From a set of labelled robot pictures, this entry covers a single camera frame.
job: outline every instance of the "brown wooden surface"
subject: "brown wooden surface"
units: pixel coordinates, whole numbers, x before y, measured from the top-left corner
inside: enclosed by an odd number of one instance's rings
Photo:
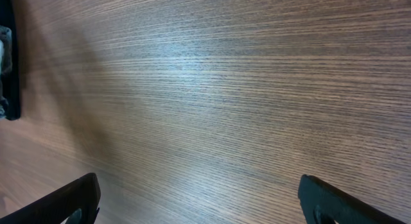
[[[97,223],[304,223],[300,176],[411,222],[411,0],[13,0],[2,215],[96,172]]]

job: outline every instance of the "black object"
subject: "black object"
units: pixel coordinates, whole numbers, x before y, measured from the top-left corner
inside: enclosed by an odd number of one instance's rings
[[[100,187],[88,173],[53,193],[0,219],[0,224],[92,224],[99,211]]]
[[[20,118],[20,85],[19,85],[19,55],[17,51],[17,34],[11,0],[0,0],[0,25],[12,31],[12,61],[13,70],[1,76],[3,96],[8,101],[6,118],[13,121]]]
[[[298,197],[307,224],[404,224],[315,176],[301,177]]]

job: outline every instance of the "wood grain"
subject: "wood grain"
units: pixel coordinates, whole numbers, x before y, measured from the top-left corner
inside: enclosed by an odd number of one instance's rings
[[[1,214],[94,171],[97,223],[304,223],[302,174],[411,222],[411,0],[13,0]]]

